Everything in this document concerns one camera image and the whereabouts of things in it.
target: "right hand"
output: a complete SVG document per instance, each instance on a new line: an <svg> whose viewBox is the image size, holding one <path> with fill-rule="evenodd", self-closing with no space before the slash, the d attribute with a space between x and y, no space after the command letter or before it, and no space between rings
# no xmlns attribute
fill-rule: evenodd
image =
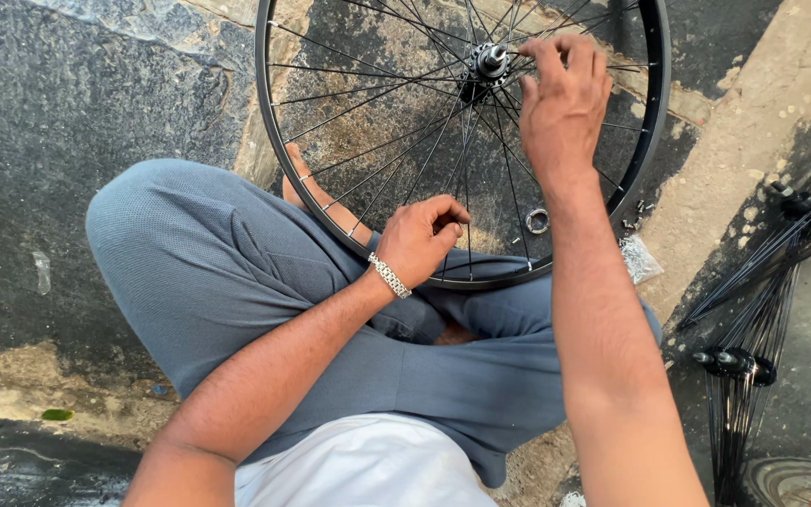
<svg viewBox="0 0 811 507"><path fill-rule="evenodd" d="M459 224L470 220L465 207L448 194L400 206L387 220L375 254L414 289L434 274L462 236Z"/></svg>
<svg viewBox="0 0 811 507"><path fill-rule="evenodd" d="M541 185L555 189L579 174L596 178L593 152L612 89L605 54L583 35L529 40L518 52L534 58L540 72L539 84L530 76L518 84L522 147Z"/></svg>

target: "person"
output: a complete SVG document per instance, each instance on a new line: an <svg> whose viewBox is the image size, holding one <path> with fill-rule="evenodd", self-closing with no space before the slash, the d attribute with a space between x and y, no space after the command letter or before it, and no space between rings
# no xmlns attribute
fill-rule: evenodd
<svg viewBox="0 0 811 507"><path fill-rule="evenodd" d="M580 35L519 52L540 74L520 82L519 125L553 218L551 276L490 292L422 285L470 221L449 195L400 207L382 235L359 229L377 265L222 169L147 161L96 195L93 254L183 398L124 505L495 505L472 469L501 485L505 454L566 417L588 505L706 505L659 324L592 165L605 56ZM355 224L342 205L328 213ZM446 329L480 339L432 346Z"/></svg>

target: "green leaf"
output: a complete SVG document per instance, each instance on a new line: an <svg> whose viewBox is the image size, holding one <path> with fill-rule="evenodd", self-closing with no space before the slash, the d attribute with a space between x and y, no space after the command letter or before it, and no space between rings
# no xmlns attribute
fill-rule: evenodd
<svg viewBox="0 0 811 507"><path fill-rule="evenodd" d="M74 417L73 410L48 409L42 412L42 419L46 421L67 421Z"/></svg>

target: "plastic bag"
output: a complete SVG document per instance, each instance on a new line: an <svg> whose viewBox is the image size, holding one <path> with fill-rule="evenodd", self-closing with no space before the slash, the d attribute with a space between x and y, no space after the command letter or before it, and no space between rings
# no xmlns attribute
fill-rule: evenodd
<svg viewBox="0 0 811 507"><path fill-rule="evenodd" d="M587 507L587 500L579 492L570 492L562 497L559 507Z"/></svg>
<svg viewBox="0 0 811 507"><path fill-rule="evenodd" d="M631 275L631 281L635 285L665 272L662 266L659 266L659 262L650 255L650 251L646 249L640 236L632 235L622 238L618 242L618 249L622 251L628 274Z"/></svg>
<svg viewBox="0 0 811 507"><path fill-rule="evenodd" d="M39 294L45 294L52 288L51 278L49 276L49 257L43 252L33 252L33 263L36 264L36 274L39 276L39 284L36 286L36 291Z"/></svg>

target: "metal watch band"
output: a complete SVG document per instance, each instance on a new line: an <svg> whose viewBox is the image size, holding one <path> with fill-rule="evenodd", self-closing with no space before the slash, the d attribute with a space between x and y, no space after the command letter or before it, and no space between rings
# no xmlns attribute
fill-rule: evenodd
<svg viewBox="0 0 811 507"><path fill-rule="evenodd" d="M403 282L399 281L397 275L393 274L393 270L382 260L378 259L374 252L371 252L371 255L369 255L367 259L374 264L374 269L380 273L380 278L383 278L384 282L387 282L390 289L393 289L393 292L395 292L397 296L400 296L400 298L404 300L412 295L412 292L403 285Z"/></svg>

